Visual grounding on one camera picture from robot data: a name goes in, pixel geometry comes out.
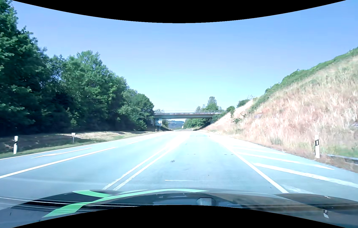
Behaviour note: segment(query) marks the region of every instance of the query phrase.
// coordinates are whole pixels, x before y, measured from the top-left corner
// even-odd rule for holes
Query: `overpass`
[[[195,111],[165,111],[164,113],[155,113],[155,119],[192,119],[192,118],[210,118],[214,115],[221,114],[220,111],[210,111],[210,112],[195,112]]]

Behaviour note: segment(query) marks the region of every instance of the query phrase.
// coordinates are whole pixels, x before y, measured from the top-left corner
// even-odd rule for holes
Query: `car hood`
[[[301,212],[348,215],[358,221],[358,202],[314,194],[264,194],[232,189],[176,188],[137,191],[82,190],[36,200],[0,199],[9,208],[0,210],[0,227],[14,227],[56,217],[96,210],[148,205],[207,205],[262,210],[311,219]]]

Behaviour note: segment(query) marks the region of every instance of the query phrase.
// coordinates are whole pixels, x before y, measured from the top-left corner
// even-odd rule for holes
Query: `sky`
[[[103,63],[155,109],[223,109],[260,96],[297,69],[358,47],[358,0],[262,18],[146,23],[96,18],[13,2],[47,55],[99,52]]]

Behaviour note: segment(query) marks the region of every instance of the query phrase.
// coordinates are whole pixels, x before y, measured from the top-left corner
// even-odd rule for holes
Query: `road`
[[[0,199],[198,187],[358,201],[357,173],[204,132],[161,132],[0,159]]]

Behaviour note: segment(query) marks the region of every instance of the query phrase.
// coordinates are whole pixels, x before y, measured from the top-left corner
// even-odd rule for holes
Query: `dry grass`
[[[75,143],[72,144],[71,134],[50,133],[19,136],[18,152],[29,151],[38,148],[51,150],[52,147],[70,145],[71,147],[81,144],[90,144],[118,140],[126,137],[147,134],[151,132],[81,132],[76,133]],[[0,154],[13,151],[13,137],[0,137]]]
[[[245,107],[236,113],[245,112]],[[235,124],[229,116],[206,130],[314,159],[314,135],[320,136],[321,162],[347,166],[326,154],[358,157],[358,55],[332,64],[278,91],[255,113]]]

